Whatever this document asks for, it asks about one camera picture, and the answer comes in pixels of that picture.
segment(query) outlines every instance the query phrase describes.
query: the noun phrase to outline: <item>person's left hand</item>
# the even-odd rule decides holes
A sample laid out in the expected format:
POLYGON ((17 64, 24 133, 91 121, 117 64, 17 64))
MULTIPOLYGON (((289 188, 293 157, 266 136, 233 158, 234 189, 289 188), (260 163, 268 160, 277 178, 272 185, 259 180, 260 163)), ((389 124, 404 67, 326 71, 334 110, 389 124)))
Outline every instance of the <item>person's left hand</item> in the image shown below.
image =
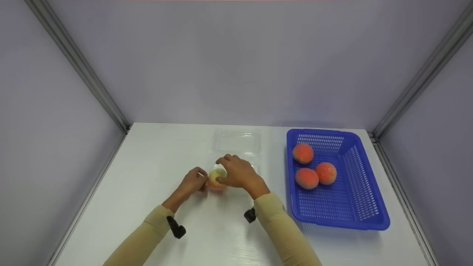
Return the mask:
POLYGON ((188 199, 194 192, 205 190, 205 183, 209 179, 207 172, 200 167, 195 167, 185 175, 176 192, 182 193, 188 199))

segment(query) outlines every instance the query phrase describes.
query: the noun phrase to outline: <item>white table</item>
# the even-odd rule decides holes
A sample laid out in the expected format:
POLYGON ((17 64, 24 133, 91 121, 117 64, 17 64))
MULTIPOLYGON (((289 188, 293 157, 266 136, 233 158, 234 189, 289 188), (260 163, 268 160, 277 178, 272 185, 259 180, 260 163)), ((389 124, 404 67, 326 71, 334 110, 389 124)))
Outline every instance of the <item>white table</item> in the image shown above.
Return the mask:
MULTIPOLYGON (((71 234, 56 266, 101 265, 115 248, 165 200, 185 173, 205 167, 215 129, 261 132, 260 173, 284 203, 288 127, 135 123, 71 234)), ((324 266, 426 266, 427 262, 394 194, 368 134, 357 134, 391 218, 385 231, 357 231, 300 224, 324 266)), ((187 234, 168 233, 145 265, 280 265, 268 236, 243 212, 249 197, 234 200, 194 195, 177 212, 187 234)))

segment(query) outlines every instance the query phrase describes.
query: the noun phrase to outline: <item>blue basket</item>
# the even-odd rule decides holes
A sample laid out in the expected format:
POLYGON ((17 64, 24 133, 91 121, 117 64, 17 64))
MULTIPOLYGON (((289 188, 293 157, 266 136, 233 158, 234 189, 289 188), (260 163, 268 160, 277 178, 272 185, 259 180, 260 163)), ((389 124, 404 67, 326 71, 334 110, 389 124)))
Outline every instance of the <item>blue basket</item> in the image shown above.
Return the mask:
POLYGON ((350 132, 291 129, 287 133, 289 194, 294 217, 301 222, 360 230, 386 230, 389 216, 360 138, 350 132), (303 165, 292 158, 299 143, 314 149, 314 158, 303 165), (306 190, 294 176, 297 170, 315 169, 321 162, 337 168, 331 185, 306 190))

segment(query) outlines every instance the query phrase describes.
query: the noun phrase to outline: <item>peach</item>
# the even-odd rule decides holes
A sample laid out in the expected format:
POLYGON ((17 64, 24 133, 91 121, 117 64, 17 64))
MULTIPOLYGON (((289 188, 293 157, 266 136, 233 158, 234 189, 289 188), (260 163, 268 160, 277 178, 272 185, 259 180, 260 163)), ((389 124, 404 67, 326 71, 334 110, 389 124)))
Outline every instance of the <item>peach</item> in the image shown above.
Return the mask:
POLYGON ((313 189, 319 184, 319 176, 309 168, 301 168, 296 172, 296 182, 305 189, 313 189))
POLYGON ((297 144, 292 150, 292 157, 301 164, 308 164, 314 157, 314 150, 309 144, 297 144))
POLYGON ((320 184, 330 185, 337 178, 337 169, 329 162, 323 162, 315 168, 320 184))
POLYGON ((227 177, 227 172, 221 168, 212 170, 209 173, 209 180, 207 181, 207 187, 213 190, 220 190, 220 191, 225 190, 227 186, 217 182, 217 177, 227 177))

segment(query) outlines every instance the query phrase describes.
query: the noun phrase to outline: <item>forearm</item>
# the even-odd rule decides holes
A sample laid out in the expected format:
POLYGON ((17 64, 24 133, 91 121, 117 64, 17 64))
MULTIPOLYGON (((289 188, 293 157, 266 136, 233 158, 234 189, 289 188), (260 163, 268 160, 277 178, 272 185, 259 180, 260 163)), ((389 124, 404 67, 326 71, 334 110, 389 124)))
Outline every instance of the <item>forearm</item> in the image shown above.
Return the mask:
POLYGON ((321 266, 319 258, 274 193, 254 201, 256 216, 268 233, 284 266, 321 266))
POLYGON ((104 266, 142 266, 169 231, 167 216, 174 217, 174 213, 162 205, 156 207, 117 247, 104 266))

